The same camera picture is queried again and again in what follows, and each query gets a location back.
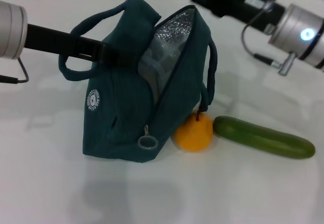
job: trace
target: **zipper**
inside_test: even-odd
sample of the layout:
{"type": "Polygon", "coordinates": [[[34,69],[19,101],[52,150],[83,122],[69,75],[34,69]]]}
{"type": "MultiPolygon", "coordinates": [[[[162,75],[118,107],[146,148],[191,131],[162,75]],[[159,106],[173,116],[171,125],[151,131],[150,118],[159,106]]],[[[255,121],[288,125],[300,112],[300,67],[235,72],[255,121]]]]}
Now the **zipper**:
{"type": "MultiPolygon", "coordinates": [[[[152,149],[151,149],[151,148],[150,148],[150,149],[146,149],[146,148],[144,148],[142,145],[140,146],[140,139],[143,138],[143,137],[150,137],[150,138],[155,139],[156,142],[157,142],[157,146],[158,146],[158,140],[157,140],[155,137],[149,135],[149,133],[148,133],[148,126],[149,126],[149,124],[153,121],[153,119],[154,119],[154,117],[155,117],[155,115],[156,115],[156,113],[157,113],[157,111],[158,111],[158,109],[159,109],[159,107],[160,107],[161,101],[162,101],[162,99],[164,98],[164,95],[165,95],[167,89],[169,88],[170,83],[171,83],[171,81],[173,80],[173,77],[174,77],[175,73],[176,73],[177,70],[178,70],[178,67],[179,67],[179,65],[180,65],[180,62],[182,61],[182,58],[183,58],[183,56],[184,56],[184,51],[187,50],[187,47],[189,46],[188,44],[190,43],[190,41],[191,41],[191,39],[192,39],[192,34],[193,34],[194,29],[195,29],[195,23],[196,23],[197,8],[196,8],[194,5],[188,5],[188,6],[183,7],[182,9],[178,10],[176,13],[172,14],[172,15],[169,16],[167,19],[165,19],[164,21],[162,21],[160,24],[158,24],[158,25],[156,26],[156,28],[154,29],[154,32],[153,32],[153,36],[154,36],[154,34],[156,33],[157,29],[159,29],[162,25],[164,25],[165,23],[167,23],[169,20],[171,20],[172,18],[174,18],[176,15],[178,15],[178,14],[182,13],[183,11],[185,11],[185,10],[187,10],[187,9],[190,9],[190,8],[194,8],[194,16],[193,16],[193,21],[192,21],[192,28],[191,28],[190,34],[189,34],[189,36],[188,36],[187,42],[186,42],[184,48],[182,49],[182,52],[181,52],[181,54],[180,54],[180,56],[179,56],[179,58],[178,58],[178,60],[177,60],[177,62],[176,62],[176,64],[175,64],[175,66],[174,66],[172,72],[171,72],[171,75],[170,75],[170,77],[169,77],[169,79],[168,79],[166,85],[165,85],[164,88],[163,88],[163,91],[162,91],[161,95],[158,97],[158,100],[157,100],[155,106],[154,106],[153,99],[152,99],[153,112],[151,113],[151,115],[150,115],[150,117],[149,117],[149,119],[148,119],[148,121],[147,121],[147,124],[144,126],[144,136],[142,136],[142,137],[140,137],[140,138],[138,139],[138,145],[139,145],[139,147],[141,147],[141,148],[143,148],[143,149],[145,149],[145,150],[152,150],[152,149]]],[[[152,92],[152,89],[151,89],[150,86],[149,86],[149,88],[150,88],[150,92],[151,92],[151,97],[153,98],[153,92],[152,92]]]]}
{"type": "Polygon", "coordinates": [[[144,136],[140,137],[137,141],[138,147],[146,151],[151,151],[156,149],[158,147],[158,140],[155,137],[149,135],[148,125],[145,125],[144,133],[145,133],[144,136]],[[149,145],[146,145],[148,140],[151,141],[151,143],[149,145]]]}

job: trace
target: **blue led light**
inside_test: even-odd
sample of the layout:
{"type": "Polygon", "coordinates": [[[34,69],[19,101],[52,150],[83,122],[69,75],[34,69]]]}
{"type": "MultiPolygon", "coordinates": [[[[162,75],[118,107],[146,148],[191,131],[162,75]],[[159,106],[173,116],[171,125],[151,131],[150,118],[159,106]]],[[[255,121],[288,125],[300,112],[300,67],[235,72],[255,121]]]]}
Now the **blue led light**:
{"type": "Polygon", "coordinates": [[[311,28],[306,28],[300,33],[300,38],[304,41],[312,40],[315,36],[315,31],[311,28]]]}

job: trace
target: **metal ring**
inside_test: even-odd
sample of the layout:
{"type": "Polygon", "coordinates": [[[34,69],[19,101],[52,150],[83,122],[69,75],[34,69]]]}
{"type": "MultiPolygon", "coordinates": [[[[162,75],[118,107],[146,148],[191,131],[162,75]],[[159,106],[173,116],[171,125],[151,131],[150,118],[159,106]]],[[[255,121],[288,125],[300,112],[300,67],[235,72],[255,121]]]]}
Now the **metal ring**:
{"type": "Polygon", "coordinates": [[[270,12],[275,4],[275,1],[276,0],[267,0],[267,2],[263,5],[262,9],[267,13],[270,12]]]}
{"type": "Polygon", "coordinates": [[[137,141],[137,145],[139,148],[143,149],[143,150],[146,150],[146,151],[151,151],[151,150],[154,150],[158,147],[158,140],[156,138],[154,138],[153,136],[150,136],[150,135],[144,135],[142,137],[140,137],[137,141]],[[154,145],[153,146],[144,146],[142,145],[141,141],[142,139],[144,138],[149,138],[150,140],[153,141],[154,145]]]}

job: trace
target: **silver insulated lining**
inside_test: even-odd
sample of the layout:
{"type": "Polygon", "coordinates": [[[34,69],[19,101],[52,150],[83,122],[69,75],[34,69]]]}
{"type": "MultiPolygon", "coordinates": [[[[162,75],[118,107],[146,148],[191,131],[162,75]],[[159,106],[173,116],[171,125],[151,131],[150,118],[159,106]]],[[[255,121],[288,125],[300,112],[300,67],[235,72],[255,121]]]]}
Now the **silver insulated lining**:
{"type": "Polygon", "coordinates": [[[187,9],[160,26],[138,64],[149,83],[154,103],[170,78],[192,28],[194,9],[187,9]]]}

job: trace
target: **round logo patch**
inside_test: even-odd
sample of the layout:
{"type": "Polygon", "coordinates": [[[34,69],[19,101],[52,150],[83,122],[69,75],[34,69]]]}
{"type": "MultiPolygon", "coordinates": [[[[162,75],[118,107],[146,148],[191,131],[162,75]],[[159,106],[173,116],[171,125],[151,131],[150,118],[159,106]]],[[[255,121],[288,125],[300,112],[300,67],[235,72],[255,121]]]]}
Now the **round logo patch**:
{"type": "Polygon", "coordinates": [[[91,90],[87,97],[88,109],[91,111],[96,110],[97,107],[99,106],[99,103],[100,103],[100,95],[99,95],[98,90],[96,90],[96,89],[91,90]]]}

